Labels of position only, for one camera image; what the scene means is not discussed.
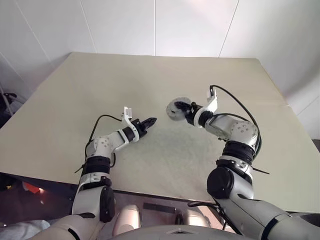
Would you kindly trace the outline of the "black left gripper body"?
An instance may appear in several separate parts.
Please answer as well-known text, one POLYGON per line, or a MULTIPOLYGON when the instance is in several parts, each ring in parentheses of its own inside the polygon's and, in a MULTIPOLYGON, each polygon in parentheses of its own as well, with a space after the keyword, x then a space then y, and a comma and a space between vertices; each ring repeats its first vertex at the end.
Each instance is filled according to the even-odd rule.
POLYGON ((135 119, 132 121, 132 124, 137 129, 140 137, 144 137, 147 134, 147 120, 140 121, 139 119, 135 119))

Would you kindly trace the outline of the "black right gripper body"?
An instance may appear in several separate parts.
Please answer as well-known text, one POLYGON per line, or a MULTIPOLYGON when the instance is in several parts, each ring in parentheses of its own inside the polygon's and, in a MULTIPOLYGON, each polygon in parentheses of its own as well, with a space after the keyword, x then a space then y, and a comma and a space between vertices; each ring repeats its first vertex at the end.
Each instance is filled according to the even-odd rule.
POLYGON ((186 112, 188 112, 189 124, 194 124, 195 115, 200 108, 201 106, 196 104, 196 102, 191 102, 191 109, 186 110, 186 112))

